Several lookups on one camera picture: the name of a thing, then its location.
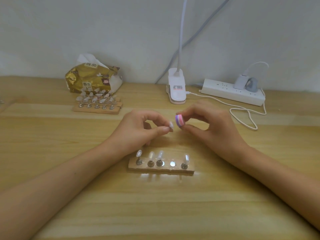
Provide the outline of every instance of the forearm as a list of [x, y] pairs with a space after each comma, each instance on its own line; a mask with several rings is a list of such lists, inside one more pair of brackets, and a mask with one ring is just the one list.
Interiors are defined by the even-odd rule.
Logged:
[[320, 230], [320, 182], [250, 148], [237, 165]]
[[0, 194], [1, 239], [29, 239], [110, 165], [101, 146]]

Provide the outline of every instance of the power strip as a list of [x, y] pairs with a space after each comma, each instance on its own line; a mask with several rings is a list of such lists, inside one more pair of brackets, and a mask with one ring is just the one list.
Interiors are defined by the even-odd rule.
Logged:
[[230, 99], [257, 106], [263, 105], [264, 101], [266, 100], [261, 89], [258, 89], [257, 92], [250, 92], [245, 89], [235, 89], [232, 83], [221, 82], [211, 79], [204, 80], [203, 87], [200, 90], [200, 92], [203, 94], [208, 94], [224, 99]]

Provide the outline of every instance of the person's left hand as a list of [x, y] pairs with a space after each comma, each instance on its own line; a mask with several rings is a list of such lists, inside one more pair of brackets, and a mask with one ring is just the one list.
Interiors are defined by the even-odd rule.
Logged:
[[[157, 127], [151, 128], [147, 120], [153, 121]], [[152, 139], [173, 132], [169, 126], [170, 121], [156, 111], [133, 110], [124, 115], [118, 127], [102, 146], [109, 145], [109, 152], [121, 159], [139, 150], [143, 145], [149, 145]]]

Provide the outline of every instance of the gray cable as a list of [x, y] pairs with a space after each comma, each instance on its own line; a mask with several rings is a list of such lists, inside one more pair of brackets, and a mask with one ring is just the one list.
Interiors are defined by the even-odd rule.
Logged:
[[[193, 39], [202, 31], [202, 29], [207, 25], [207, 23], [212, 19], [228, 2], [229, 0], [225, 0], [211, 15], [207, 18], [207, 20], [202, 24], [202, 26], [198, 29], [198, 31], [190, 38], [188, 39], [183, 45], [182, 48], [184, 48], [186, 45], [188, 45]], [[177, 54], [179, 52], [179, 49], [174, 52], [167, 68], [164, 70], [164, 72], [157, 78], [155, 84], [157, 84], [160, 79], [166, 74], [166, 72], [170, 69], [172, 63], [174, 62], [175, 58], [177, 57]]]

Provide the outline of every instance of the gray plug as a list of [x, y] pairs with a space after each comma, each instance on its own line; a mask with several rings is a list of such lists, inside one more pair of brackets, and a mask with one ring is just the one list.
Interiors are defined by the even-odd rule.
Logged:
[[254, 77], [249, 78], [245, 88], [249, 92], [257, 92], [258, 91], [258, 80], [255, 79]]

